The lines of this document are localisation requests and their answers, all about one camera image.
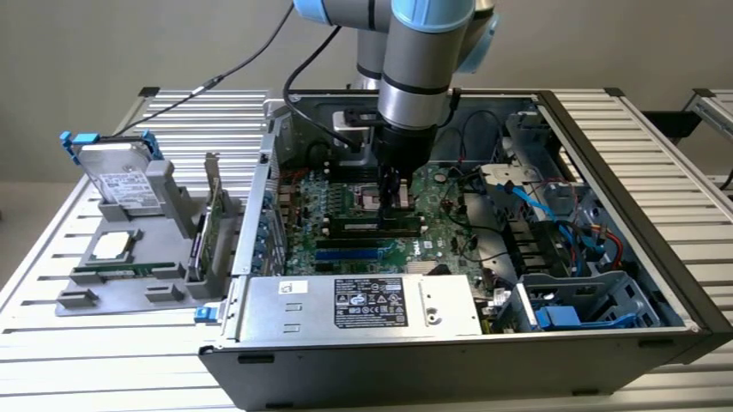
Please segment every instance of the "silver metal panel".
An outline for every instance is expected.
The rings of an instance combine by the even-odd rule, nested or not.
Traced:
[[[164,91],[152,104],[160,108],[184,97],[185,93]],[[587,108],[606,111],[614,110],[610,105],[618,104],[602,90],[572,90],[571,93],[558,94],[570,110]],[[246,107],[260,110],[262,99],[262,92],[208,92],[182,108],[238,109],[242,105],[257,105]],[[194,136],[190,138],[192,145],[205,146],[205,139],[216,136],[216,133],[210,127],[189,124],[188,128],[158,131],[157,136],[178,135],[170,137],[173,140],[180,139],[180,135],[190,134]],[[221,135],[216,138],[229,139]],[[619,155],[616,159],[623,159],[630,154],[612,155]],[[628,162],[616,161],[615,164],[638,167],[648,165],[643,161],[648,153],[639,155]],[[663,154],[655,156],[662,162],[654,165],[674,165],[674,161]],[[240,156],[222,156],[221,171],[245,173],[250,170],[253,163],[240,159]],[[204,170],[202,157],[197,159],[193,156],[174,155],[173,164],[178,171]],[[196,176],[188,178],[190,181],[197,179]],[[196,185],[205,187],[202,175]],[[245,196],[248,187],[236,187],[240,188],[241,196]],[[632,195],[636,198],[659,199],[664,193],[670,198],[680,199],[686,192],[634,192]],[[703,191],[691,192],[690,195],[696,198],[700,195],[707,196]],[[88,235],[98,224],[100,214],[94,199],[98,200],[98,193],[89,187],[86,179],[81,179],[11,279],[0,291],[0,410],[236,412],[237,409],[196,357],[197,347],[213,344],[220,333],[218,326],[193,324],[190,310],[81,318],[53,316],[51,300],[66,285],[65,276],[84,252]],[[659,227],[678,227],[695,221],[706,224],[728,222],[714,206],[711,209],[654,208],[656,209],[668,209],[672,212],[670,215],[650,216]],[[708,261],[703,264],[688,264],[688,269],[726,310],[727,318],[733,320],[733,308],[728,308],[727,301],[720,300],[728,292],[724,287],[733,286],[733,263]],[[731,408],[733,344],[728,343],[691,365],[658,368],[610,397],[452,403],[408,408],[388,407],[380,410],[722,412]]]
[[[240,342],[266,347],[272,342],[285,341],[348,344],[384,337],[480,335],[465,276],[339,276],[337,282],[353,280],[351,282],[356,284],[356,281],[365,280],[363,284],[367,286],[371,283],[368,294],[340,294],[335,279],[336,276],[250,278]],[[380,291],[383,279],[391,279],[393,283],[385,286],[393,290]],[[343,303],[333,307],[339,296]],[[359,324],[360,327],[339,328],[333,311],[341,312],[344,318],[349,317],[340,322],[341,325]],[[403,326],[373,326],[383,323],[383,318],[396,317],[401,317]]]

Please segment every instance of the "blue tab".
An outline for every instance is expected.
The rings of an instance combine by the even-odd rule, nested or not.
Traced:
[[[580,322],[572,306],[544,306],[535,311],[536,323],[543,330],[623,329],[634,326],[636,315],[626,313],[615,320]]]
[[[214,324],[217,319],[218,309],[209,306],[200,306],[193,313],[193,323],[196,324]]]
[[[73,144],[94,144],[100,140],[100,134],[98,133],[78,133],[73,140],[70,141]]]
[[[70,160],[73,161],[73,164],[78,166],[78,158],[76,157],[76,152],[73,151],[73,148],[70,147],[70,132],[64,131],[59,136],[59,146],[66,151],[68,156],[70,157]]]
[[[152,154],[152,159],[156,161],[162,160],[162,153],[160,152],[160,147],[157,146],[156,135],[153,135],[149,130],[145,130],[141,132],[141,140],[148,145],[149,153]]]

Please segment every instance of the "gray wall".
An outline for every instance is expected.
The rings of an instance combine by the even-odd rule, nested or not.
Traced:
[[[69,181],[59,130],[110,131],[144,85],[193,88],[260,44],[285,0],[0,0],[0,179]],[[733,88],[730,0],[497,0],[489,59],[464,87],[624,90],[642,108],[680,107],[694,87]],[[293,18],[224,88],[278,88],[328,28]],[[343,33],[296,86],[351,79]],[[687,144],[707,171],[733,148]]]

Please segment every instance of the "hard drive label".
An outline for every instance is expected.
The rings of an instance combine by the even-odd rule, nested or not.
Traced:
[[[335,279],[333,323],[339,329],[407,326],[401,279]]]
[[[158,206],[156,194],[149,188],[142,172],[104,173],[101,182],[117,204],[125,209],[154,208]]]

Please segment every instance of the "robotic arm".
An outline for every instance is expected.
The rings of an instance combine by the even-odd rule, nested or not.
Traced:
[[[357,72],[379,82],[372,151],[381,203],[431,156],[455,71],[472,72],[493,35],[489,0],[294,0],[300,15],[360,30]]]

